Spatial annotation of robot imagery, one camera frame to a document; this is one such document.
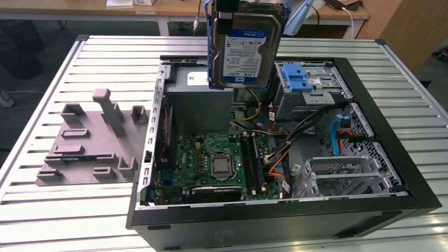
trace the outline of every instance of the computer chassis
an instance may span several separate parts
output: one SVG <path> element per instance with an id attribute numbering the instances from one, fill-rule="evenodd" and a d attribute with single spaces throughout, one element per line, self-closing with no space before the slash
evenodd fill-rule
<path id="1" fill-rule="evenodd" d="M 291 147 L 299 150 L 319 149 L 316 153 L 323 154 L 291 157 L 295 161 L 289 160 L 289 168 L 293 166 L 291 172 L 295 173 L 296 179 L 293 185 L 289 185 L 289 197 L 176 205 L 149 201 L 148 199 L 155 197 L 155 164 L 161 146 L 167 147 L 160 144 L 164 135 L 171 138 L 172 148 L 176 148 L 177 134 L 167 133 L 169 127 L 175 128 L 172 109 L 165 110 L 168 114 L 163 110 L 167 104 L 164 91 L 169 85 L 168 80 L 175 68 L 207 64 L 203 57 L 161 59 L 149 115 L 145 157 L 135 174 L 125 225 L 128 229 L 137 231 L 155 250 L 360 237 L 400 219 L 420 216 L 441 206 L 344 58 L 277 58 L 269 88 L 259 90 L 264 100 L 275 98 L 277 90 L 283 88 L 284 76 L 279 74 L 283 64 L 299 61 L 319 65 L 325 62 L 324 66 L 336 69 L 333 76 L 340 81 L 344 99 L 349 103 L 347 107 L 328 112 L 316 122 L 315 133 L 307 134 L 303 141 Z M 351 130 L 373 139 L 357 143 L 355 148 L 353 144 L 344 140 L 341 148 L 348 156 L 333 155 L 331 136 L 319 134 L 328 132 L 328 122 L 337 114 L 341 117 L 352 117 Z"/>

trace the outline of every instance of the desk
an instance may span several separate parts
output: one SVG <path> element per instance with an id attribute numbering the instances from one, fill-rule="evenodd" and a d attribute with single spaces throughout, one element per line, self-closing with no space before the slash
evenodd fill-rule
<path id="1" fill-rule="evenodd" d="M 105 9 L 107 0 L 1 0 L 0 19 L 91 20 L 91 21 L 155 21 L 161 36 L 169 36 L 168 22 L 192 22 L 197 14 L 199 0 L 157 0 L 152 6 L 135 5 L 132 9 Z M 351 18 L 345 11 L 324 6 L 320 10 L 321 25 L 344 25 L 344 38 L 352 38 Z M 352 12 L 356 35 L 369 14 L 363 8 Z M 205 21 L 204 9 L 200 21 Z M 312 15 L 305 24 L 316 24 Z"/>
<path id="2" fill-rule="evenodd" d="M 163 17 L 159 22 L 179 22 L 187 21 L 192 22 L 197 14 L 197 5 L 200 0 L 160 0 L 159 15 Z M 321 25 L 344 25 L 347 26 L 347 31 L 343 38 L 352 38 L 352 30 L 349 26 L 352 25 L 351 17 L 345 11 L 332 9 L 328 5 L 324 5 L 319 10 L 320 14 L 320 24 Z M 361 29 L 363 23 L 371 18 L 371 15 L 360 7 L 360 9 L 352 12 L 353 16 L 353 34 L 355 37 Z M 200 21 L 205 21 L 204 8 L 200 11 Z M 317 24 L 317 15 L 312 15 L 304 24 L 315 25 Z"/>
<path id="3" fill-rule="evenodd" d="M 100 110 L 109 88 L 123 110 L 151 99 L 160 55 L 205 55 L 205 38 L 91 36 L 76 41 L 0 169 L 0 247 L 17 251 L 153 251 L 124 228 L 132 183 L 37 187 L 64 103 Z M 356 239 L 216 248 L 212 251 L 443 251 L 448 230 L 448 115 L 387 46 L 372 40 L 291 39 L 279 56 L 348 58 L 443 207 Z"/>

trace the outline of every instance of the cable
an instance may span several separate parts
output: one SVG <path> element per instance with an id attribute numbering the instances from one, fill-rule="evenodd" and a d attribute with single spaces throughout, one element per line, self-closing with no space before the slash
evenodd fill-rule
<path id="1" fill-rule="evenodd" d="M 164 122 L 164 128 L 165 128 L 165 144 L 163 146 L 163 149 L 161 149 L 161 152 L 160 152 L 160 155 L 159 155 L 159 158 L 157 158 L 157 161 L 156 161 L 156 164 L 159 163 L 160 159 L 161 159 L 161 155 L 165 151 L 165 148 L 168 146 L 168 109 L 165 108 L 165 122 Z"/>
<path id="2" fill-rule="evenodd" d="M 269 176 L 283 176 L 283 175 L 280 175 L 279 173 L 272 173 L 272 172 L 273 172 L 276 166 L 280 164 L 281 160 L 285 158 L 285 156 L 287 156 L 289 150 L 291 150 L 291 148 L 285 151 L 285 153 L 283 153 L 283 155 L 280 156 L 277 162 L 275 162 L 273 166 L 271 167 L 269 172 L 268 172 L 268 175 L 269 175 Z"/>
<path id="3" fill-rule="evenodd" d="M 339 154 L 343 155 L 343 139 L 337 139 Z"/>
<path id="4" fill-rule="evenodd" d="M 284 188 L 285 193 L 283 194 L 283 198 L 291 198 L 291 186 L 292 186 L 292 175 L 291 175 L 291 169 L 289 169 L 289 155 L 285 156 L 285 158 L 281 160 L 283 165 L 283 174 L 285 176 L 285 182 L 289 185 L 289 191 Z"/>
<path id="5" fill-rule="evenodd" d="M 9 99 L 7 100 L 7 99 L 4 98 L 4 96 L 3 96 L 3 92 L 4 92 L 4 91 L 0 89 L 0 99 L 4 100 L 4 101 L 9 101 L 9 100 L 11 100 L 11 97 L 9 97 Z"/>
<path id="6" fill-rule="evenodd" d="M 241 130 L 244 131 L 253 131 L 253 132 L 260 132 L 263 134 L 268 134 L 268 135 L 280 135 L 279 133 L 271 133 L 271 132 L 267 132 L 267 131 L 263 131 L 263 130 L 252 130 L 252 129 L 248 129 L 247 127 L 244 127 L 240 123 L 237 122 L 233 122 L 231 121 Z"/>
<path id="7" fill-rule="evenodd" d="M 317 33 L 317 29 L 319 29 L 319 25 L 320 25 L 320 14 L 319 14 L 319 11 L 316 10 L 316 8 L 313 7 L 313 5 L 311 5 L 311 8 L 315 10 L 315 12 L 317 14 L 317 25 L 316 25 L 316 29 L 315 29 L 315 33 Z"/>
<path id="8" fill-rule="evenodd" d="M 273 130 L 273 128 L 272 128 L 272 124 L 273 124 L 273 121 L 269 122 L 269 126 L 268 126 L 268 128 L 269 128 L 269 132 L 271 132 L 271 133 L 279 133 L 280 131 L 275 131 L 275 130 Z"/>
<path id="9" fill-rule="evenodd" d="M 45 93 L 45 92 L 40 92 L 40 91 L 11 91 L 7 93 Z"/>
<path id="10" fill-rule="evenodd" d="M 351 16 L 349 20 L 352 21 L 352 39 L 355 39 L 355 35 L 353 35 L 353 29 L 355 29 L 355 27 L 353 27 L 353 17 L 352 17 L 352 14 L 351 14 L 349 10 L 345 9 L 345 7 L 343 7 L 343 10 L 347 11 L 348 15 Z"/>
<path id="11" fill-rule="evenodd" d="M 247 109 L 244 109 L 243 112 L 244 112 L 244 117 L 249 117 L 247 113 Z M 255 130 L 263 130 L 263 128 L 257 126 L 253 120 L 249 120 L 248 122 L 252 124 Z"/>
<path id="12" fill-rule="evenodd" d="M 248 118 L 240 118 L 240 119 L 231 119 L 232 122 L 245 122 L 245 121 L 249 121 L 249 120 L 252 120 L 253 118 L 256 118 L 259 116 L 260 111 L 261 111 L 261 102 L 260 102 L 260 99 L 259 99 L 257 95 L 253 93 L 252 90 L 249 90 L 249 89 L 245 89 L 245 90 L 252 94 L 252 96 L 257 100 L 259 109 L 257 109 L 257 112 L 255 113 L 255 115 L 252 115 L 251 117 L 248 117 Z"/>
<path id="13" fill-rule="evenodd" d="M 345 106 L 348 105 L 348 101 L 336 103 L 333 105 L 327 105 L 324 107 L 321 107 L 316 112 L 313 112 L 311 115 L 308 115 L 296 125 L 296 127 L 293 128 L 293 130 L 289 132 L 285 141 L 284 141 L 284 145 L 281 147 L 281 149 L 276 152 L 273 152 L 267 159 L 272 159 L 273 157 L 276 157 L 283 151 L 284 149 L 292 145 L 292 142 L 296 140 L 296 135 L 303 133 L 307 129 L 309 129 L 316 121 L 319 120 L 321 114 L 324 114 L 325 112 L 335 110 L 335 109 L 343 109 Z"/>
<path id="14" fill-rule="evenodd" d="M 344 134 L 344 133 L 348 133 L 351 135 L 356 135 L 356 133 L 351 130 L 343 130 L 341 132 L 339 132 L 339 134 Z"/>

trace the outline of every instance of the red wire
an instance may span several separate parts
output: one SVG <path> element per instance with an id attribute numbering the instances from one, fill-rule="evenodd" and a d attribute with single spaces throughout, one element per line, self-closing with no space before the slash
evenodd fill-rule
<path id="1" fill-rule="evenodd" d="M 353 132 L 353 131 L 351 131 L 351 130 L 343 130 L 341 132 L 339 132 L 340 134 L 343 134 L 343 133 L 348 133 L 348 134 L 351 134 L 351 135 L 356 135 L 356 133 Z"/>
<path id="2" fill-rule="evenodd" d="M 165 144 L 163 146 L 163 149 L 161 149 L 161 152 L 160 152 L 156 164 L 159 163 L 159 161 L 161 159 L 161 155 L 163 155 L 163 153 L 165 151 L 165 148 L 168 146 L 168 123 L 167 123 L 167 121 L 168 121 L 168 109 L 165 108 L 165 122 L 164 122 L 164 124 L 165 124 L 165 126 L 164 126 L 165 127 Z"/>
<path id="3" fill-rule="evenodd" d="M 269 126 L 268 126 L 271 132 L 272 132 L 272 133 L 279 133 L 279 131 L 275 131 L 275 130 L 272 129 L 272 124 L 273 124 L 273 121 L 269 122 Z"/>

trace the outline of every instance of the orange wire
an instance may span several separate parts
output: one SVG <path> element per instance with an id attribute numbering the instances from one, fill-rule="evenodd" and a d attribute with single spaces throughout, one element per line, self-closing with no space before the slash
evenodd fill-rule
<path id="1" fill-rule="evenodd" d="M 275 131 L 275 130 L 272 129 L 272 124 L 273 124 L 273 121 L 269 122 L 269 126 L 268 126 L 268 128 L 269 128 L 269 132 L 271 132 L 271 133 L 279 133 L 280 131 Z"/>
<path id="2" fill-rule="evenodd" d="M 339 132 L 340 134 L 341 133 L 348 133 L 348 134 L 351 134 L 351 135 L 355 135 L 355 132 L 353 131 L 351 131 L 351 130 L 343 130 L 341 132 Z"/>
<path id="3" fill-rule="evenodd" d="M 279 158 L 277 162 L 275 162 L 273 166 L 271 167 L 271 170 L 268 172 L 268 175 L 271 176 L 272 174 L 275 174 L 273 176 L 279 175 L 277 173 L 272 173 L 273 169 L 276 168 L 276 166 L 280 164 L 281 160 L 285 158 L 288 152 L 289 152 L 291 148 L 287 150 L 287 152 L 281 155 L 281 157 Z"/>

